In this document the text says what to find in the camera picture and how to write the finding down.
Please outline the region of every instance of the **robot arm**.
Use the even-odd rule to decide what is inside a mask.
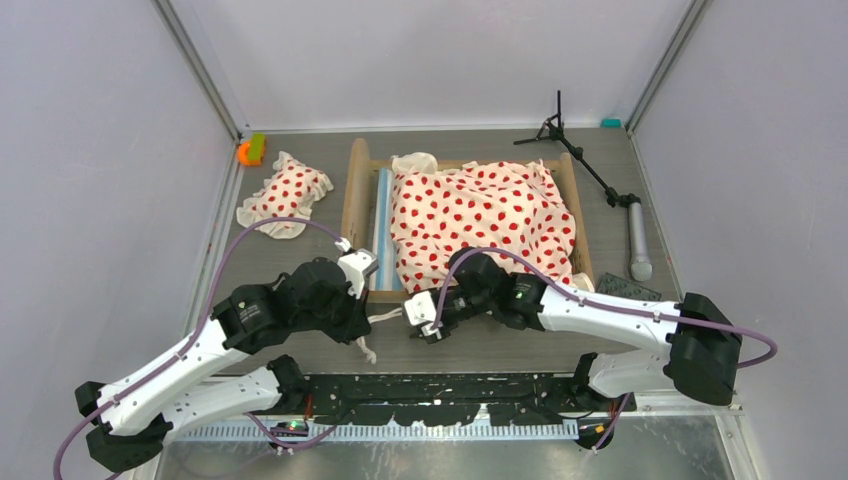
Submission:
[[[575,397],[587,409],[627,392],[670,388],[711,405],[731,402],[741,338],[660,318],[686,316],[730,325],[704,296],[687,294],[679,304],[643,302],[560,283],[578,298],[573,300],[535,275],[507,274],[484,254],[469,257],[455,278],[459,285],[448,289],[441,325],[435,322],[438,290],[420,292],[404,303],[404,317],[429,343],[448,337],[460,321],[490,312],[510,328],[579,332],[636,347],[618,355],[581,357],[574,379],[582,391]],[[648,312],[647,317],[626,313],[633,310]]]
[[[171,368],[116,402],[93,422],[92,458],[114,472],[138,466],[179,434],[234,413],[300,402],[305,382],[288,358],[212,387],[197,387],[221,369],[294,332],[320,330],[340,343],[371,332],[365,315],[368,276],[377,268],[367,250],[337,263],[323,258],[300,265],[270,285],[238,287],[212,310],[188,352]],[[178,354],[193,334],[136,372],[110,384],[86,382],[75,391],[81,414],[89,415],[116,394]]]

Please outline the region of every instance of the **tripod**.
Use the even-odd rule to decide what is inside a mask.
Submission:
[[[586,163],[586,160],[583,158],[583,148],[575,147],[565,138],[565,129],[562,126],[562,93],[560,90],[557,90],[557,113],[542,122],[542,127],[539,128],[535,137],[517,140],[512,143],[513,145],[523,145],[525,143],[541,142],[543,140],[562,143],[568,150],[568,153],[586,167],[586,170],[603,187],[604,195],[607,197],[607,205],[610,207],[619,206],[627,208],[630,218],[630,274],[634,280],[640,282],[650,280],[653,268],[651,266],[651,259],[648,257],[648,247],[645,240],[645,228],[642,220],[642,200],[632,193],[619,195],[614,188],[604,182],[591,165]]]

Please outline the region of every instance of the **purple cable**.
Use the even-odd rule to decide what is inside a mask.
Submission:
[[[336,242],[340,242],[342,240],[342,237],[340,237],[337,233],[330,230],[328,227],[321,225],[320,223],[313,222],[312,220],[306,220],[303,218],[295,217],[266,218],[265,220],[261,220],[245,228],[241,233],[238,234],[235,240],[233,240],[233,242],[230,244],[229,247],[227,247],[227,249],[224,251],[224,254],[221,256],[221,263],[218,264],[218,268],[215,270],[215,274],[212,276],[212,283],[209,286],[209,294],[206,296],[206,303],[203,307],[203,314],[198,319],[197,327],[195,327],[194,332],[191,334],[191,337],[189,337],[188,341],[186,341],[185,345],[183,345],[183,347],[180,348],[180,350],[175,353],[174,356],[166,360],[165,363],[159,365],[153,371],[140,378],[137,382],[128,386],[124,390],[121,390],[121,392],[115,395],[113,399],[107,400],[106,403],[91,412],[87,417],[85,417],[83,421],[81,421],[79,424],[77,424],[76,427],[73,428],[73,430],[71,430],[71,433],[69,433],[68,436],[65,437],[62,443],[59,445],[59,448],[56,450],[56,456],[53,457],[53,480],[62,480],[62,458],[65,456],[65,452],[68,450],[68,446],[70,446],[74,438],[76,438],[76,436],[79,435],[80,432],[82,432],[86,425],[88,425],[92,420],[99,417],[103,414],[103,412],[115,405],[114,401],[120,402],[127,395],[138,390],[147,382],[161,375],[162,372],[164,372],[165,370],[170,368],[171,365],[176,363],[178,358],[182,358],[182,356],[185,355],[186,352],[191,349],[191,346],[195,344],[198,338],[200,338],[200,334],[203,332],[203,329],[208,323],[209,314],[212,313],[212,302],[214,300],[213,295],[215,294],[215,290],[218,289],[218,282],[221,280],[221,273],[224,271],[224,266],[230,259],[233,250],[235,250],[238,244],[241,243],[241,241],[244,239],[244,237],[247,236],[248,233],[252,232],[253,230],[256,230],[262,225],[267,225],[269,223],[276,222],[303,223],[305,225],[315,227],[318,230],[321,230],[322,232],[326,233],[327,235],[330,235]],[[115,473],[106,480],[114,480],[115,478],[118,478],[120,474],[121,472]]]
[[[460,265],[462,265],[462,262],[464,262],[467,258],[471,257],[472,255],[474,255],[476,253],[485,253],[485,252],[499,253],[501,255],[506,255],[508,257],[511,257],[512,259],[514,259],[518,263],[527,267],[531,272],[533,272],[537,277],[542,279],[542,281],[544,281],[546,284],[548,284],[548,286],[553,288],[557,293],[563,295],[565,298],[568,298],[569,300],[573,300],[575,302],[580,301],[579,296],[577,296],[577,295],[575,295],[571,292],[566,291],[564,288],[559,286],[553,279],[549,278],[547,275],[542,273],[538,268],[536,268],[535,266],[533,266],[529,262],[527,262],[527,260],[521,258],[520,256],[518,256],[518,255],[516,255],[512,252],[509,252],[509,251],[501,249],[501,248],[494,248],[494,247],[472,248],[471,250],[463,253],[462,255],[460,255],[459,258],[456,259],[456,262],[454,262],[454,264],[451,265],[450,269],[448,270],[447,275],[445,276],[445,283],[442,284],[442,288],[439,291],[439,302],[436,305],[436,320],[433,322],[434,328],[438,328],[442,325],[442,309],[445,306],[445,297],[447,296],[448,286],[450,285],[450,281],[451,281],[451,279],[453,279],[453,276],[456,273],[456,270],[459,268]],[[598,309],[601,309],[601,310],[606,310],[608,312],[623,313],[625,315],[634,315],[634,316],[637,316],[637,317],[650,318],[650,319],[654,318],[654,313],[649,312],[647,310],[639,310],[639,309],[627,308],[627,307],[617,307],[617,306],[614,306],[614,305],[607,305],[606,303],[596,302],[594,300],[589,300],[589,299],[583,300],[583,304],[588,305],[590,307],[595,307],[595,308],[598,308]],[[733,325],[724,325],[722,323],[708,322],[706,320],[698,320],[698,319],[695,319],[695,318],[676,317],[674,315],[668,315],[668,314],[665,314],[665,313],[661,313],[659,315],[659,318],[661,320],[667,320],[669,322],[682,323],[684,325],[692,325],[692,326],[695,326],[695,327],[711,328],[713,330],[720,330],[722,332],[735,333],[737,335],[742,335],[744,337],[750,337],[750,338],[753,338],[755,340],[759,340],[759,341],[765,343],[766,345],[768,345],[768,347],[769,347],[768,352],[760,355],[759,357],[752,358],[751,360],[739,362],[739,364],[737,365],[737,368],[745,368],[745,367],[752,367],[754,365],[759,365],[760,363],[763,363],[766,360],[777,355],[777,343],[774,340],[772,340],[771,338],[763,335],[762,333],[756,332],[754,330],[750,330],[750,329],[747,329],[747,328],[744,328],[744,327],[736,327],[736,326],[733,326]]]
[[[291,450],[293,452],[298,452],[300,450],[306,450],[307,448],[312,448],[315,445],[318,445],[318,442],[320,442],[321,440],[324,440],[324,438],[326,438],[329,434],[333,433],[336,430],[336,427],[338,427],[338,425],[333,425],[332,427],[328,428],[327,430],[324,430],[320,434],[316,435],[315,438],[313,438],[311,440],[307,440],[303,443],[285,443],[285,442],[281,441],[279,438],[277,438],[276,435],[271,433],[271,431],[268,430],[268,427],[266,427],[264,423],[262,423],[258,418],[256,418],[256,416],[254,414],[245,413],[244,415],[247,418],[253,420],[253,423],[255,423],[257,427],[259,427],[259,430],[262,430],[262,433],[264,433],[265,436],[268,437],[268,439],[271,440],[271,442],[274,445],[276,445],[278,447],[285,448],[287,450]]]

